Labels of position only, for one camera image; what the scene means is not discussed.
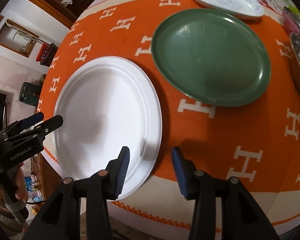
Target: table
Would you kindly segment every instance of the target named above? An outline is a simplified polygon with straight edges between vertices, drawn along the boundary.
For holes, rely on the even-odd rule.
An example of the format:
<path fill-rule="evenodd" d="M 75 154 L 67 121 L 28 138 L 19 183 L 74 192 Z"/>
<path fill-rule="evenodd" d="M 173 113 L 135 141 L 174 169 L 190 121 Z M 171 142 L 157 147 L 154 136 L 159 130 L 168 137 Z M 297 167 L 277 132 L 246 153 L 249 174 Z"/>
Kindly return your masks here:
<path fill-rule="evenodd" d="M 266 15 L 245 23 L 267 49 L 271 80 L 257 101 L 237 108 L 187 98 L 152 61 L 150 41 L 156 27 L 175 12 L 200 8 L 193 0 L 96 0 L 72 26 L 42 88 L 38 111 L 46 119 L 71 74 L 94 58 L 110 55 L 132 60 L 145 71 L 162 108 L 162 144 L 152 174 L 135 193 L 109 203 L 111 216 L 163 239 L 187 238 L 194 202 L 180 194 L 171 162 L 171 148 L 180 146 L 185 158 L 213 177 L 239 177 L 278 234 L 300 224 L 300 96 L 289 70 L 294 55 L 279 8 L 272 0 L 259 1 Z M 52 135 L 44 146 L 42 154 L 62 176 Z"/>

